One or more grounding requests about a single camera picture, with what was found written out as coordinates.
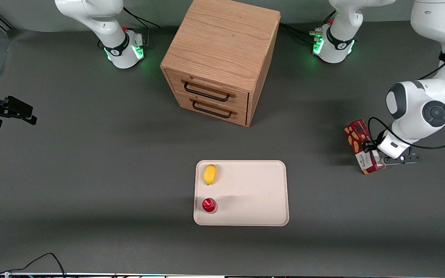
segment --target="black drawer handle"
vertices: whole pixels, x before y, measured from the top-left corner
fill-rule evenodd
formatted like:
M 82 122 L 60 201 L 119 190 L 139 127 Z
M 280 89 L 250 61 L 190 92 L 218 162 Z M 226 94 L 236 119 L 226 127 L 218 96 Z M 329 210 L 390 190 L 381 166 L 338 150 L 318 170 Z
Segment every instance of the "black drawer handle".
M 202 93 L 202 92 L 199 92 L 199 91 L 196 91 L 196 90 L 189 89 L 189 88 L 187 88 L 188 85 L 189 85 L 189 83 L 185 82 L 185 90 L 187 92 L 189 92 L 189 93 L 194 93 L 196 95 L 201 95 L 203 97 L 208 97 L 208 98 L 210 98 L 212 100 L 217 100 L 218 102 L 227 102 L 229 100 L 229 94 L 227 94 L 225 98 L 214 97 L 212 95 L 207 95 L 206 93 Z
M 231 117 L 231 114 L 232 114 L 231 111 L 229 112 L 229 115 L 219 114 L 219 113 L 212 112 L 212 111 L 209 111 L 209 110 L 206 110 L 206 109 L 203 109 L 203 108 L 199 108 L 199 107 L 195 106 L 195 104 L 197 102 L 194 101 L 194 100 L 192 100 L 192 101 L 193 101 L 192 106 L 193 106 L 193 109 L 195 109 L 195 110 L 202 111 L 202 112 L 205 112 L 205 113 L 209 113 L 211 115 L 218 116 L 218 117 L 221 117 L 221 118 L 224 118 L 224 119 L 229 119 Z

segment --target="red bottle cap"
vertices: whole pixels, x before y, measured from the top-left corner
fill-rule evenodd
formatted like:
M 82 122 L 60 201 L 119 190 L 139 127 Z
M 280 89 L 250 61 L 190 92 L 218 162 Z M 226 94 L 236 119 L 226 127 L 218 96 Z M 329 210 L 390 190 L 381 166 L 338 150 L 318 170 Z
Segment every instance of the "red bottle cap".
M 212 198 L 207 198 L 202 202 L 202 208 L 207 212 L 214 212 L 217 208 L 217 203 Z

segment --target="wooden cabinet top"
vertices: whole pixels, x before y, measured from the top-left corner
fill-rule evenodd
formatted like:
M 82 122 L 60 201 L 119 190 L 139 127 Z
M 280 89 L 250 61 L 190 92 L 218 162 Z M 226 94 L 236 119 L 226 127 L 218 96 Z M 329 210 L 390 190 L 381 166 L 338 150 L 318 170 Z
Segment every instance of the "wooden cabinet top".
M 161 67 L 252 92 L 280 17 L 231 0 L 193 0 Z

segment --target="green led light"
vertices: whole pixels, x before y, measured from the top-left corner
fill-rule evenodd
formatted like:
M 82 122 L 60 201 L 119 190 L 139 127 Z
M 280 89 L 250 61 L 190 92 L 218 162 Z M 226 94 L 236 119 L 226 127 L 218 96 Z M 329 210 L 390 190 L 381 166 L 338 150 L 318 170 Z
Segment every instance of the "green led light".
M 136 57 L 140 60 L 143 58 L 143 47 L 141 46 L 131 46 L 133 51 L 135 52 Z
M 355 40 L 354 40 L 354 39 L 353 39 L 353 41 L 351 42 L 351 46 L 350 46 L 350 49 L 348 50 L 348 54 L 351 53 L 351 50 L 352 50 L 352 48 L 353 48 L 353 44 L 355 44 Z
M 316 44 L 314 45 L 314 53 L 319 54 L 322 50 L 322 46 L 324 45 L 324 39 L 320 39 Z
M 106 52 L 107 59 L 111 61 L 111 57 L 109 57 L 109 53 L 107 52 L 106 48 L 104 48 L 104 52 Z

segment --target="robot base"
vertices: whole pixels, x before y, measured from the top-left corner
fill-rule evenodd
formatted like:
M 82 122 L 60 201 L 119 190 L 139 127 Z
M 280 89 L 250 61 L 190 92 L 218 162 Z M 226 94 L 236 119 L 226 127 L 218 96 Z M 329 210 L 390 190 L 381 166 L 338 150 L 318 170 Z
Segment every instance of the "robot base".
M 344 49 L 337 50 L 334 44 L 329 42 L 327 37 L 323 35 L 330 26 L 330 24 L 325 24 L 322 27 L 316 28 L 315 32 L 311 32 L 311 35 L 316 37 L 316 43 L 314 44 L 312 53 L 319 56 L 324 62 L 337 64 L 342 62 L 346 56 L 351 53 L 355 41 L 352 41 L 349 46 L 344 44 Z
M 107 58 L 120 69 L 131 68 L 145 58 L 142 34 L 137 34 L 131 30 L 127 30 L 125 33 L 129 36 L 129 46 L 120 56 L 113 56 L 104 49 Z

